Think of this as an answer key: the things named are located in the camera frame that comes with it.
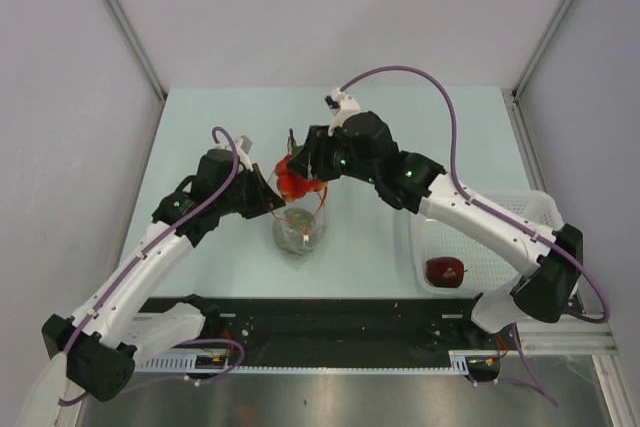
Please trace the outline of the fake red strawberries bunch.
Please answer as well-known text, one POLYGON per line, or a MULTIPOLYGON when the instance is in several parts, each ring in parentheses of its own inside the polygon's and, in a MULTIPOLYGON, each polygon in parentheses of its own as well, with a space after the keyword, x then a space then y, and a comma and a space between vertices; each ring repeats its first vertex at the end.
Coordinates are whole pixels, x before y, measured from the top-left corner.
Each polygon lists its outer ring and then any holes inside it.
POLYGON ((277 177, 276 186, 280 196, 289 203, 302 199, 310 193, 318 193, 325 198, 328 187, 326 182, 306 180, 288 167, 288 162, 301 150, 292 129, 289 129, 286 147, 287 153, 274 167, 274 174, 277 177))

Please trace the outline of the clear zip top bag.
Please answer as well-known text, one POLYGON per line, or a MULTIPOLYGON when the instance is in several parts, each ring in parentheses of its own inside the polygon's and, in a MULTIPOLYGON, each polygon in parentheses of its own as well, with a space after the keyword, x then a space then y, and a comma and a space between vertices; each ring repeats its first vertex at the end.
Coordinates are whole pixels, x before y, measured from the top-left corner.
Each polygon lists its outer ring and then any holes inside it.
POLYGON ((286 261, 298 267, 312 256, 325 237, 328 185, 306 181, 288 172, 284 164, 272 171, 269 185, 285 202, 271 213, 273 242, 286 261))

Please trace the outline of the fake red apple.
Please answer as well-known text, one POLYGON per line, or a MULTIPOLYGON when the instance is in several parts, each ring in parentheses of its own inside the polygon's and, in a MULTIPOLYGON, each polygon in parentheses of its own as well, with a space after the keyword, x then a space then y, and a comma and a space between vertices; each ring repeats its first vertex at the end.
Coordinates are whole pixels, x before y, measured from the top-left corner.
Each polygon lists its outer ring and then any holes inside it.
POLYGON ((426 280, 436 288, 459 288, 463 283, 464 275, 464 263, 455 257, 435 257, 425 263, 426 280))

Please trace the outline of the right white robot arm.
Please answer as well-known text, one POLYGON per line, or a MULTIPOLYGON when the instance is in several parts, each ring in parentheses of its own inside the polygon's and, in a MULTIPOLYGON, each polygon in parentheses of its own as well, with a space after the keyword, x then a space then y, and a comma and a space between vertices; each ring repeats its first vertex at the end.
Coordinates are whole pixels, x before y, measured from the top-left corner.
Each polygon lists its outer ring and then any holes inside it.
POLYGON ((287 166, 305 179, 367 182, 392 208, 444 223, 508 262, 519 278, 479 294, 461 323, 469 346, 484 348, 527 317, 555 323, 567 313, 581 276, 582 232, 527 221, 466 189, 439 163, 400 149, 376 114, 355 114, 335 128, 310 127, 287 166))

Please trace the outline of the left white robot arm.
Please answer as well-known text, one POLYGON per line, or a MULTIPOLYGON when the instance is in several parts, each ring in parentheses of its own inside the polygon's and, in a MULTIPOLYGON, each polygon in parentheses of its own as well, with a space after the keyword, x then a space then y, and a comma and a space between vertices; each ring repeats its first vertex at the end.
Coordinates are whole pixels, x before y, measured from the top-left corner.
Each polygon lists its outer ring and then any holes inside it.
POLYGON ((196 295, 145 322, 132 320, 166 275, 204 236, 230 214, 252 219, 281 206, 259 167, 252 163, 244 137, 216 144, 160 202, 136 249, 83 305, 69 317, 51 315, 42 327, 50 357, 64 354, 65 376, 86 394, 105 402, 118 395, 137 365, 181 344, 207 347, 221 334, 216 306, 196 295))

